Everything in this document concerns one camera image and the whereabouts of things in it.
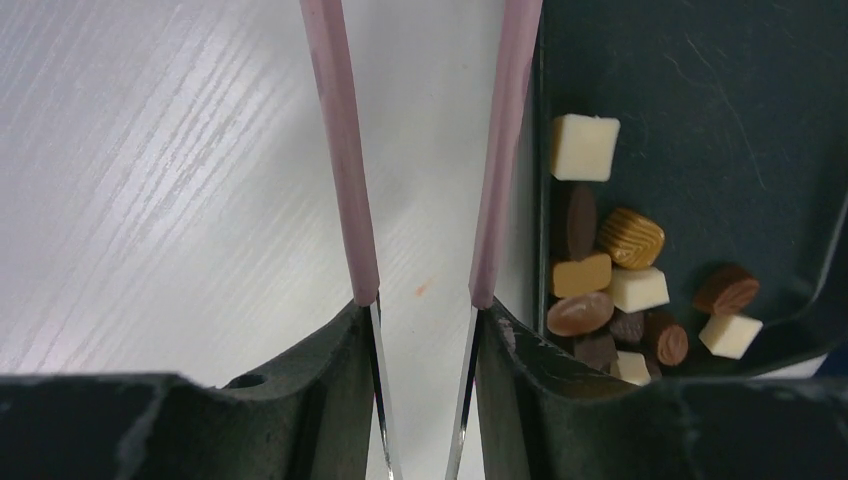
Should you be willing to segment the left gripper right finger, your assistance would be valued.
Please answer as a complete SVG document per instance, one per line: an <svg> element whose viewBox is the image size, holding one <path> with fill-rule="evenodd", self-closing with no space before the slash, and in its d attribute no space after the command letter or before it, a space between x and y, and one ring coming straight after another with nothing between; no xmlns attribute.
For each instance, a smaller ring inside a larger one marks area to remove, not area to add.
<svg viewBox="0 0 848 480"><path fill-rule="evenodd" d="M478 314L488 479L843 479L839 378L671 378L636 386L567 355L502 305Z"/></svg>

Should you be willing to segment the pink silicone tongs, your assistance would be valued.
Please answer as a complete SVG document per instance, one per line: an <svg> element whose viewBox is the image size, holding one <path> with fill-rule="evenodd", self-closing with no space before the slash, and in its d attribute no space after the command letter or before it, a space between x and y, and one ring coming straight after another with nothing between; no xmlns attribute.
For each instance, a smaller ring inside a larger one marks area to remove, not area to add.
<svg viewBox="0 0 848 480"><path fill-rule="evenodd" d="M474 390L481 315L495 300L542 6L540 1L508 1L504 7L468 283L471 318L445 470L448 479L456 478L460 470ZM378 307L380 277L343 7L339 1L303 1L300 7L328 140L353 300L364 308L371 323L372 375L384 459L389 478L399 479L402 473L399 450L392 438L395 428Z"/></svg>

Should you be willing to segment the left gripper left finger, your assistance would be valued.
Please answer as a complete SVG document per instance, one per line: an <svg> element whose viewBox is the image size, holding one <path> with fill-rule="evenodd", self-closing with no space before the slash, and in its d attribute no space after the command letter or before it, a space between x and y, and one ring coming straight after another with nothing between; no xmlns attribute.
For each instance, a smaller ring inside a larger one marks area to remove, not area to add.
<svg viewBox="0 0 848 480"><path fill-rule="evenodd" d="M1 379L5 479L362 479L372 309L326 325L221 388L174 373Z"/></svg>

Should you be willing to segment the black chocolate tray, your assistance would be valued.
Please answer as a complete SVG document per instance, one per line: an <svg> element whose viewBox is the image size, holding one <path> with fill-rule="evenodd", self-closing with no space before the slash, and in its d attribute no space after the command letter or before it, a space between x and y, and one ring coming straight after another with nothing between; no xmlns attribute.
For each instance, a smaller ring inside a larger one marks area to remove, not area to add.
<svg viewBox="0 0 848 480"><path fill-rule="evenodd" d="M847 339L847 5L843 1L548 1L531 73L533 307L549 289L552 122L615 118L602 214L655 221L670 310L687 329L682 376L758 375ZM710 355L692 306L724 264L761 288L763 329L740 360Z"/></svg>

